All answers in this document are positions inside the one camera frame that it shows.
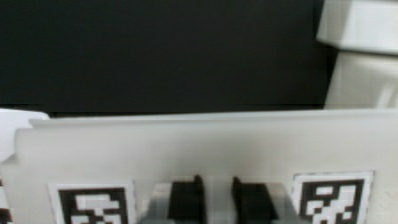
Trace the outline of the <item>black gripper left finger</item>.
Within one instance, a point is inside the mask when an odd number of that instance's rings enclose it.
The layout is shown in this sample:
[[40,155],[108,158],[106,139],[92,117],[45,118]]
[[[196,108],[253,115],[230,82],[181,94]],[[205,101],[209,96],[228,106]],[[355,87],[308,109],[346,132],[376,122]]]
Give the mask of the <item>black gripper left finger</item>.
[[172,183],[166,218],[175,224],[205,224],[204,183],[198,175],[191,181]]

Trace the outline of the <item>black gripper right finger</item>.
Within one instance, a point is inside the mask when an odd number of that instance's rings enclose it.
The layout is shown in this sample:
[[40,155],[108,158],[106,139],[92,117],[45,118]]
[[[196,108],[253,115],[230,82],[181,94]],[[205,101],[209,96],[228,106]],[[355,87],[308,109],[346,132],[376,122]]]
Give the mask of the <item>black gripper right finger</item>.
[[271,224],[276,212],[266,185],[243,183],[232,178],[230,195],[236,208],[236,224]]

